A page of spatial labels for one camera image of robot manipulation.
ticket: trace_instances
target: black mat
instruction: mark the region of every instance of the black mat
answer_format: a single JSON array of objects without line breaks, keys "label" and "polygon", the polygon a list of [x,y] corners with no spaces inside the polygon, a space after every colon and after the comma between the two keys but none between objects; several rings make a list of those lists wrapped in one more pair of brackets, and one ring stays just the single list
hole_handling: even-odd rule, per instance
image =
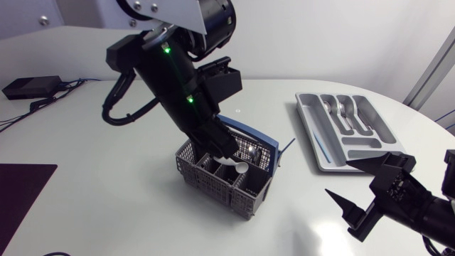
[{"label": "black mat", "polygon": [[0,255],[57,166],[0,164]]}]

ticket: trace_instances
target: white spoon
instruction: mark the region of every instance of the white spoon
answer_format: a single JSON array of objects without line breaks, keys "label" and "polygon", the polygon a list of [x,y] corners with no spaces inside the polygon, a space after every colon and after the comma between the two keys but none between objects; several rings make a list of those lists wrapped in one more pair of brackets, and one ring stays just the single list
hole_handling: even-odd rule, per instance
[{"label": "white spoon", "polygon": [[228,165],[228,166],[235,166],[235,170],[239,173],[239,174],[244,174],[248,171],[248,164],[245,163],[245,162],[240,162],[240,163],[237,163],[236,161],[232,160],[232,159],[226,159],[224,157],[221,157],[221,158],[218,158],[216,156],[213,157],[213,160],[217,161],[218,163],[220,164],[224,164],[224,165]]}]

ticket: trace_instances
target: power adapter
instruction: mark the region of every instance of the power adapter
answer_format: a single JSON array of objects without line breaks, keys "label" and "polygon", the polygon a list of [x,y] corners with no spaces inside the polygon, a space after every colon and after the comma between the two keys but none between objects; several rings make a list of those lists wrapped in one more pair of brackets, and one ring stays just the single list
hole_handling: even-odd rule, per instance
[{"label": "power adapter", "polygon": [[49,98],[58,91],[62,82],[58,75],[36,78],[18,78],[6,86],[2,92],[8,100],[33,99],[38,97]]}]

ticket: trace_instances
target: white table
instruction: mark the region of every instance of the white table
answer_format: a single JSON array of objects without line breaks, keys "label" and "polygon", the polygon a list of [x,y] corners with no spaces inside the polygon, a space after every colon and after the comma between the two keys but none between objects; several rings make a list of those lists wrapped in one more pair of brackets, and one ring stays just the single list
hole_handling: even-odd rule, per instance
[{"label": "white table", "polygon": [[[315,80],[245,80],[221,114],[280,142],[283,155],[266,201],[245,221],[187,185],[174,154],[186,140],[159,105],[135,123],[110,126],[101,105],[114,82],[88,82],[69,97],[0,134],[0,162],[58,168],[4,255],[427,255],[422,238],[387,218],[364,243],[352,238],[341,209],[324,191],[366,208],[371,176],[318,170],[295,92],[366,95],[408,154],[414,177],[436,196],[455,137],[399,102],[357,87]],[[136,81],[113,115],[153,97]],[[32,100],[0,100],[0,119],[28,111]]]}]

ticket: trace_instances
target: gray cutlery tray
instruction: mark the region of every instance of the gray cutlery tray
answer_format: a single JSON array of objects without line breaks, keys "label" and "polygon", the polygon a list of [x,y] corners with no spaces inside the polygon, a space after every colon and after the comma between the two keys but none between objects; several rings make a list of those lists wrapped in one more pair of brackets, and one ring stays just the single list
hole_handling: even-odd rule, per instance
[{"label": "gray cutlery tray", "polygon": [[[322,171],[359,171],[348,160],[404,153],[384,119],[362,95],[296,93],[297,109]],[[330,105],[330,112],[324,102]]]}]

